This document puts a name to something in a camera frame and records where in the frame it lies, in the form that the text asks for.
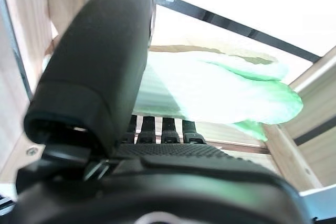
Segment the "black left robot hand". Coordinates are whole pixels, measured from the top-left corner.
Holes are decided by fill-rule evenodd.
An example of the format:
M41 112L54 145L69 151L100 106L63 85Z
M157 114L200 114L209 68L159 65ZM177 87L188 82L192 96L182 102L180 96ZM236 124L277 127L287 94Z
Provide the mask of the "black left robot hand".
M204 143L126 144L154 0L89 0L23 120L45 149L18 171L9 223L312 223L283 178Z

